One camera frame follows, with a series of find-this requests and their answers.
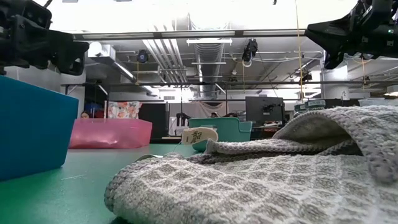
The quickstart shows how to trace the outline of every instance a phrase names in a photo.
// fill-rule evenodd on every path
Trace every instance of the black equipment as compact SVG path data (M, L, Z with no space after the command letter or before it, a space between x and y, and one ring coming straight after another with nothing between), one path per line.
M307 68L301 68L301 69L302 69L302 73L303 73L301 82L305 83L305 82L311 81L312 80L311 71L308 71Z
M32 0L0 0L0 67L47 69L51 61L62 73L81 75L89 44L49 30L51 18Z
M398 58L398 26L391 18L397 8L397 0L359 0L341 19L308 25L305 35L326 50L325 69L336 68L345 53Z
M137 55L137 61L139 63L146 63L149 60L149 55L146 50L140 50Z
M258 50L257 41L255 39L249 40L249 43L243 50L242 60L244 60L245 62L250 62L252 58L256 56L257 50Z
M181 119L181 126L185 126L185 121L187 121L187 125L188 124L188 120L191 119L190 116L186 115L185 113L178 113L175 115L177 117L177 126L180 126L180 119Z
M246 121L253 121L254 126L262 126L266 121L285 123L285 103L277 97L246 97Z

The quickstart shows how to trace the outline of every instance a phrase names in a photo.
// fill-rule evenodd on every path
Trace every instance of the teal plastic bin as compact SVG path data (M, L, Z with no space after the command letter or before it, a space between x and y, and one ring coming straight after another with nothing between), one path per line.
M0 75L0 181L59 168L78 100Z
M189 119L189 127L214 128L220 142L245 142L250 141L252 122L239 122L238 118L192 118ZM196 143L193 149L204 152L206 144L207 141Z

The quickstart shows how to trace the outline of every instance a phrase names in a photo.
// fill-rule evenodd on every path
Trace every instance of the cable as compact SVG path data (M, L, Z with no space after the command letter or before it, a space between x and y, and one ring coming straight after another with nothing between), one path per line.
M352 60L353 60L355 63L359 63L359 64L362 64L362 65L364 65L364 64L366 64L366 63L369 63L369 62L371 61L371 59L370 59L370 60L364 61L363 58L362 58L362 62L357 62L357 61L356 61L355 59L353 59L353 58L352 58Z
M298 44L298 67L300 68L300 99L302 103L304 103L304 95L303 95L303 70L301 68L301 41L300 41L300 29L299 29L299 10L297 9L297 0L294 0L296 7L296 22L297 22L297 44Z
M182 140L175 146L175 148L173 149L173 152L176 150L176 148L182 144Z
M51 4L52 0L48 0L45 4L44 4L44 8L47 8L50 4Z
M246 89L245 89L245 84L244 84L244 64L243 64L243 61L242 61L242 71L243 71L243 93L245 94L246 93Z
M297 58L295 58L295 59L290 59L290 60L257 60L257 59L254 59L254 61L255 62L265 62L265 63L282 63L282 62L289 62L289 61L293 61L293 60L296 60Z
M365 90L365 83L366 83L366 78L365 78L365 63L363 62L363 58L362 59L362 72L363 72L363 80L364 83L362 84L362 90Z
M139 84L139 62L137 63L137 81L136 84Z
M246 68L249 68L249 67L251 66L251 62L252 62L252 61L253 61L253 59L250 60L249 65L245 65L245 64L244 64L244 61L242 61L242 64L243 64L243 66L245 66Z

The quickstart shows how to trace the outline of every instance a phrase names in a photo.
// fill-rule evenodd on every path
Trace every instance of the desk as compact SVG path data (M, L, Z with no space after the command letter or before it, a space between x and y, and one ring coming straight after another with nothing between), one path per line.
M122 224L104 205L108 182L142 155L164 155L174 148L151 144L129 150L69 150L60 169L0 182L0 223ZM175 152L196 153L191 146L181 145Z

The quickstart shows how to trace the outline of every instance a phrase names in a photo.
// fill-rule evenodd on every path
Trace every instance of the gray waffle-knit towel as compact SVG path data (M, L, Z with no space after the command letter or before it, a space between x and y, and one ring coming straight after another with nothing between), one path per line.
M314 111L292 120L271 146L210 142L206 154L188 160L138 161L109 183L105 204L131 223L398 223L397 112ZM338 152L335 145L365 156L270 157L306 147ZM252 155L260 158L245 159Z

